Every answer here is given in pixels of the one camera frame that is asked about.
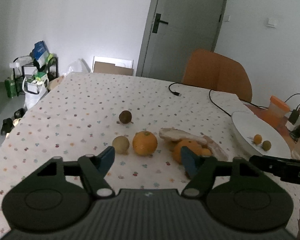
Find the green box on floor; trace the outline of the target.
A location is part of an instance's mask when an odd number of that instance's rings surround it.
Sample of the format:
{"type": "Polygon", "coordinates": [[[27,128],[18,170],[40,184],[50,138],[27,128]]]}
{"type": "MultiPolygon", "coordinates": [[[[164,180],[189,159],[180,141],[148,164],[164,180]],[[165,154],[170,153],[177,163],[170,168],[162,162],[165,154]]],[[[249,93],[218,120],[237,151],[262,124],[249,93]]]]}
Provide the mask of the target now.
{"type": "Polygon", "coordinates": [[[13,98],[17,96],[16,85],[13,79],[11,79],[10,77],[6,78],[4,84],[8,98],[13,98]]]}

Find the cardboard and white board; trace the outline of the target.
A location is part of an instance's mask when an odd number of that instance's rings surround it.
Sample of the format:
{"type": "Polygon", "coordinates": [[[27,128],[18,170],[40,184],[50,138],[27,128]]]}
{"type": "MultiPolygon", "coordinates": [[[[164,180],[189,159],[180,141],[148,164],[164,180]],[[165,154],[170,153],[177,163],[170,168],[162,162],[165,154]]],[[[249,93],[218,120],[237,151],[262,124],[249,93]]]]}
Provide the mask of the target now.
{"type": "Polygon", "coordinates": [[[113,57],[94,56],[92,73],[133,75],[133,61],[113,57]]]}

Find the black storage rack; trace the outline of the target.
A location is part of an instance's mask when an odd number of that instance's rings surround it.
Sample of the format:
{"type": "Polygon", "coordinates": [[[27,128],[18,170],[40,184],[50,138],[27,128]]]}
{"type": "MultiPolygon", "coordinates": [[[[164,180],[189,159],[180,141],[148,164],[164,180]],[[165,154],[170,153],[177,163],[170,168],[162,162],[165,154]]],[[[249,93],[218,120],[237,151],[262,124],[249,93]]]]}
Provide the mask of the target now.
{"type": "Polygon", "coordinates": [[[36,83],[38,86],[42,82],[53,81],[59,77],[58,57],[56,54],[49,54],[45,63],[40,66],[36,59],[28,56],[20,56],[9,64],[12,69],[11,87],[14,92],[13,96],[24,94],[24,89],[27,89],[27,84],[22,85],[23,81],[36,83]]]}

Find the black shoe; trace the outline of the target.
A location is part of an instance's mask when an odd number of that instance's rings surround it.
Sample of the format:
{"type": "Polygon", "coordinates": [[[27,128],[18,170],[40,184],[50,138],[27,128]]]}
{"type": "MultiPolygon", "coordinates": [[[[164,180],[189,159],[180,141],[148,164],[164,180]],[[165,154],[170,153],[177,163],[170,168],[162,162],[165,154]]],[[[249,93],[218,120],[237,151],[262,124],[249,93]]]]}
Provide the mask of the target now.
{"type": "Polygon", "coordinates": [[[4,119],[2,121],[2,128],[0,134],[6,135],[7,133],[10,133],[13,127],[13,120],[11,118],[4,119]]]}

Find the grey door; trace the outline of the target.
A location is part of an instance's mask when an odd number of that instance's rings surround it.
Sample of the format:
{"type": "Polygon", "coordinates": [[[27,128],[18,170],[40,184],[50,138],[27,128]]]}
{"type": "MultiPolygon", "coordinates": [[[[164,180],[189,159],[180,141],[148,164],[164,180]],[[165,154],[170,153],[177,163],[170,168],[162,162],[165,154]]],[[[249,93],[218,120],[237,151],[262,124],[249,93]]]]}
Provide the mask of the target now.
{"type": "Polygon", "coordinates": [[[180,82],[196,49],[214,51],[226,0],[151,0],[136,75],[180,82]],[[152,33],[156,13],[168,25],[152,33]]]}

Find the pale green round fruit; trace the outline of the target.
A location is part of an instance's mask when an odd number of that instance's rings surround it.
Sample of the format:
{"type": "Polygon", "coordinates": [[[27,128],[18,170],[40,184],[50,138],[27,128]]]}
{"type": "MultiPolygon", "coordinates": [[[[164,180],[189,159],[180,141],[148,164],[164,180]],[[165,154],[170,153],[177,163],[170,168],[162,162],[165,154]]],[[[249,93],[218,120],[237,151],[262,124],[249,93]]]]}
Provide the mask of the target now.
{"type": "Polygon", "coordinates": [[[115,148],[115,153],[127,155],[130,143],[125,136],[118,136],[113,140],[112,146],[115,148]]]}

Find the white plastic bag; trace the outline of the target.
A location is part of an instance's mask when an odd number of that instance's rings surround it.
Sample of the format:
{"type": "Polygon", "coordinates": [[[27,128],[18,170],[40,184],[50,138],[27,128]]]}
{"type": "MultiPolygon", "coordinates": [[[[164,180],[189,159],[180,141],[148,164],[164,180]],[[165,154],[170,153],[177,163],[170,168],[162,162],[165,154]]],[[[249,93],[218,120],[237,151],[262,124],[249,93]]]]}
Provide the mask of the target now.
{"type": "Polygon", "coordinates": [[[46,79],[45,81],[37,81],[33,78],[23,79],[21,87],[23,92],[25,93],[24,107],[27,108],[27,110],[36,105],[41,100],[41,98],[48,93],[48,83],[48,79],[46,79]]]}

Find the small orange fruit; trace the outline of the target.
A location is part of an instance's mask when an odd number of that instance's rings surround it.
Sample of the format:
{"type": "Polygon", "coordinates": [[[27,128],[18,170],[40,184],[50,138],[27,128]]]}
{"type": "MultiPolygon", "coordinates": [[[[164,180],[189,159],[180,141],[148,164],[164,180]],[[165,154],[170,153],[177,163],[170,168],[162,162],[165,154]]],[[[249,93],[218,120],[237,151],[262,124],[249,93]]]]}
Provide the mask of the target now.
{"type": "Polygon", "coordinates": [[[202,148],[201,149],[201,155],[202,156],[211,156],[212,152],[208,148],[202,148]]]}

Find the orange lid plastic jar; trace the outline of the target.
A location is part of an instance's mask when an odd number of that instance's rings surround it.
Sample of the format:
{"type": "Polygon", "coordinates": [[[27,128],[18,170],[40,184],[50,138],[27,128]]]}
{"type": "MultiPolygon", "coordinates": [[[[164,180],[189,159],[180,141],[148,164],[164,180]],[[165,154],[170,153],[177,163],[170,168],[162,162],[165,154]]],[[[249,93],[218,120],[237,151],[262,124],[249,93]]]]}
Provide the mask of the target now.
{"type": "Polygon", "coordinates": [[[285,102],[272,95],[268,108],[262,114],[262,120],[271,127],[277,128],[289,111],[290,107],[285,102]]]}

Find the large orange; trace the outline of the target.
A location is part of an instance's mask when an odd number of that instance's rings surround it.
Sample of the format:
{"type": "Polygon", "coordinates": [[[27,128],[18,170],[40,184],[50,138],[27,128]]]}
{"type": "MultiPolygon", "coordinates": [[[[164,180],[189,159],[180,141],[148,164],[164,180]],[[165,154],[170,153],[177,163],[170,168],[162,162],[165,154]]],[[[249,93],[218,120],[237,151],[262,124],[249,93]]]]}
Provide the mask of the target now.
{"type": "Polygon", "coordinates": [[[172,158],[178,163],[182,164],[182,153],[184,151],[191,151],[194,154],[200,156],[203,154],[203,148],[198,142],[190,139],[184,139],[178,142],[172,151],[172,158]]]}
{"type": "Polygon", "coordinates": [[[149,131],[141,131],[134,135],[133,150],[137,155],[148,156],[155,152],[158,146],[156,136],[149,131]]]}

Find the dark brown round fruit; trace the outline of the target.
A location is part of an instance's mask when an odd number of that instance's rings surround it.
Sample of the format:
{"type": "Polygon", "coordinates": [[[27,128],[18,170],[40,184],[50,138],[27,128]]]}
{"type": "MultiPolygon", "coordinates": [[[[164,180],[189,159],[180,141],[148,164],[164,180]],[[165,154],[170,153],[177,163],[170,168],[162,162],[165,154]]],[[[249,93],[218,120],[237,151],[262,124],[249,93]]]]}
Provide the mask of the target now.
{"type": "Polygon", "coordinates": [[[128,110],[124,110],[119,114],[119,121],[122,124],[129,124],[132,122],[132,114],[128,110]]]}

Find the orange chair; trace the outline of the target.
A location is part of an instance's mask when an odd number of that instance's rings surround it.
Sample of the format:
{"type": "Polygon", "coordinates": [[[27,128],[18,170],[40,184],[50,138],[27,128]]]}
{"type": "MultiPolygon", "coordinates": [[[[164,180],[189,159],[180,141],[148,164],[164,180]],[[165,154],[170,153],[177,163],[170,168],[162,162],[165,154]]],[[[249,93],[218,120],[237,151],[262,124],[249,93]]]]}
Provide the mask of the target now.
{"type": "Polygon", "coordinates": [[[251,102],[253,90],[243,66],[235,60],[205,50],[195,50],[187,63],[183,83],[219,92],[236,94],[251,102]]]}

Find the black power adapter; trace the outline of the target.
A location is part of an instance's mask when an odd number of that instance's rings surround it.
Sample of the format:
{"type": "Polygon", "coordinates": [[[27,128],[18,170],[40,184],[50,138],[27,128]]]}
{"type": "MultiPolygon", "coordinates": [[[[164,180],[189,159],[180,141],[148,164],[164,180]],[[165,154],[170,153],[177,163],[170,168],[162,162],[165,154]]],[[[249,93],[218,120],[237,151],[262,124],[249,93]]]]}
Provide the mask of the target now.
{"type": "Polygon", "coordinates": [[[292,124],[295,125],[295,123],[297,122],[298,118],[300,116],[300,112],[297,109],[292,110],[288,121],[292,124]]]}

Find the dotted white tablecloth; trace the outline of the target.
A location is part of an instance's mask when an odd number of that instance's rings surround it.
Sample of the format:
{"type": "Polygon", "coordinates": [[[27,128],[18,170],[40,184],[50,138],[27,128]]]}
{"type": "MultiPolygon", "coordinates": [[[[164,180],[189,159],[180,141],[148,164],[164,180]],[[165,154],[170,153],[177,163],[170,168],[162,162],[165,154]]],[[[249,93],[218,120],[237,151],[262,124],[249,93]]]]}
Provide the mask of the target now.
{"type": "Polygon", "coordinates": [[[139,131],[158,135],[164,127],[207,135],[233,157],[241,154],[231,131],[230,114],[249,109],[234,94],[166,81],[110,74],[68,75],[33,106],[0,147],[0,239],[9,226],[1,210],[5,194],[51,157],[76,160],[98,154],[118,136],[139,131]],[[132,122],[122,124],[128,110],[132,122]]]}

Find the white wall switch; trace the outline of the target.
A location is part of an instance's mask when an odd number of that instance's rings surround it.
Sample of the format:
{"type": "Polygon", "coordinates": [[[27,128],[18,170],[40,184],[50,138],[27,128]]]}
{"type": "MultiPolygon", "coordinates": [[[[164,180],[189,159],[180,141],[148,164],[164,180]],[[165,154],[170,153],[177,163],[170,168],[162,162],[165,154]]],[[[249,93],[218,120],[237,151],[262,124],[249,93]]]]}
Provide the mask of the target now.
{"type": "Polygon", "coordinates": [[[266,26],[269,28],[276,28],[277,26],[277,19],[276,18],[267,18],[266,20],[266,26]]]}

